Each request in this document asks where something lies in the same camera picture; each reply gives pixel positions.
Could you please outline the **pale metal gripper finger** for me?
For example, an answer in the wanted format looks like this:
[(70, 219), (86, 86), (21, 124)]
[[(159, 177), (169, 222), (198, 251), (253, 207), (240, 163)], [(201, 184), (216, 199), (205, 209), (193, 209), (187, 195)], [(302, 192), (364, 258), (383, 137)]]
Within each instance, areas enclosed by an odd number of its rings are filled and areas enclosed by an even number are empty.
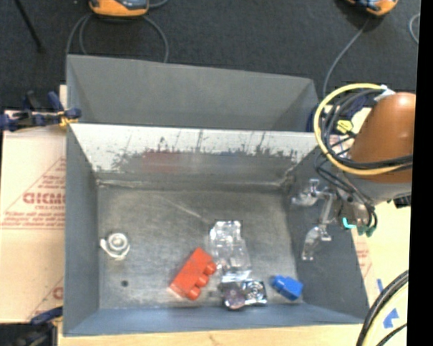
[(328, 242), (331, 240), (332, 236), (327, 231), (326, 226), (314, 226), (306, 234), (305, 241), (303, 242), (301, 259), (303, 261), (313, 261), (321, 242)]
[(310, 178), (307, 184), (291, 196), (291, 204), (294, 206), (312, 206), (320, 199), (326, 199), (331, 195), (327, 186), (319, 190), (320, 180)]

